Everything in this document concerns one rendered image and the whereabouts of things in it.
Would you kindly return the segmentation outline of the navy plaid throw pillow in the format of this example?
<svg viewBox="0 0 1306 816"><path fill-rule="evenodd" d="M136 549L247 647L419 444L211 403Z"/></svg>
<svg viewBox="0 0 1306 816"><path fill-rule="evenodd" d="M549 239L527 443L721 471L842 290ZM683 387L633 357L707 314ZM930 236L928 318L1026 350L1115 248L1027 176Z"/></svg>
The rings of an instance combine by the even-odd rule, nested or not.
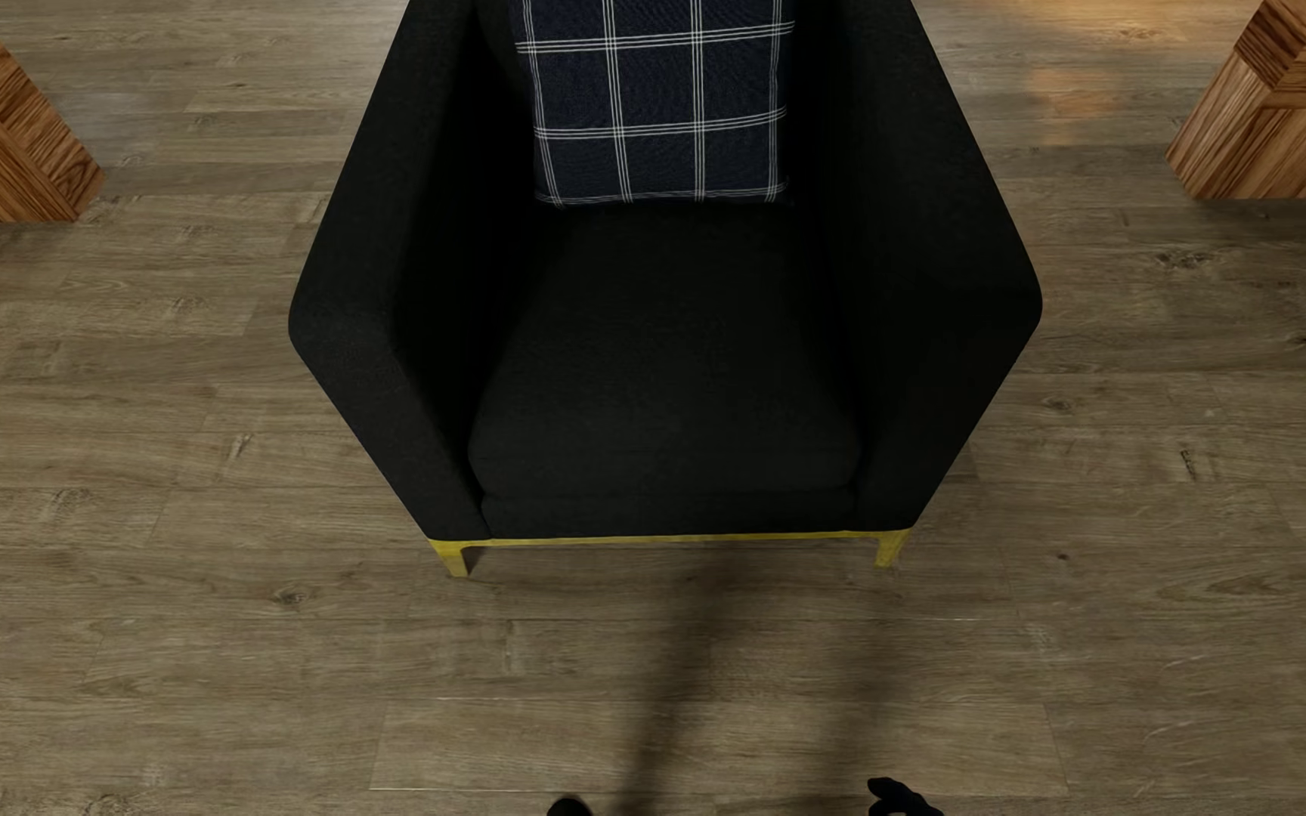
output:
<svg viewBox="0 0 1306 816"><path fill-rule="evenodd" d="M505 0L534 195L778 202L801 0Z"/></svg>

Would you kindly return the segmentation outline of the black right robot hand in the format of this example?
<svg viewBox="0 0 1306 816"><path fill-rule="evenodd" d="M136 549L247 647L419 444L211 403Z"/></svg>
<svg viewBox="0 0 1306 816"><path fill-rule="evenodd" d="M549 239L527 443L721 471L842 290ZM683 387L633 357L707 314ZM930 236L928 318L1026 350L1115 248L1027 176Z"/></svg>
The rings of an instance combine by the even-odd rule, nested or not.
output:
<svg viewBox="0 0 1306 816"><path fill-rule="evenodd" d="M931 806L923 794L895 778L868 778L866 787L875 799L872 806L868 806L866 816L946 816L940 808Z"/></svg>

